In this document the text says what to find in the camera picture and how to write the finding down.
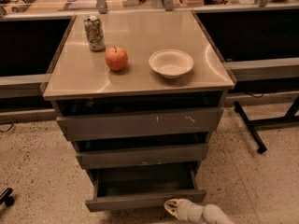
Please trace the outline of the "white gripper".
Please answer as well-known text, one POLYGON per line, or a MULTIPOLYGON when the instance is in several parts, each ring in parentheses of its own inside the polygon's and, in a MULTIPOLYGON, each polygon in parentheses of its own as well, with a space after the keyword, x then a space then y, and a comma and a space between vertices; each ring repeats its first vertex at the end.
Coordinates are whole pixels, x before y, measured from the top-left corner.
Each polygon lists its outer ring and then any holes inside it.
POLYGON ((205 207, 186 199, 170 199, 164 202, 166 211, 181 221, 188 221, 192 224, 205 224, 205 207))

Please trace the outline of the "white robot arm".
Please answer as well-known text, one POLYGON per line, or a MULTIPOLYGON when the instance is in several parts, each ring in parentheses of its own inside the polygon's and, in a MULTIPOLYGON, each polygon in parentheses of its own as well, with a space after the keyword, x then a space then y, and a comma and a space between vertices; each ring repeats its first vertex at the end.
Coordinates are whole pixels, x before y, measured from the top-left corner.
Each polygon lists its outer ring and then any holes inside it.
POLYGON ((171 199, 164 203, 164 209, 179 221, 192 224, 234 224, 215 204, 200 205, 187 199, 171 199))

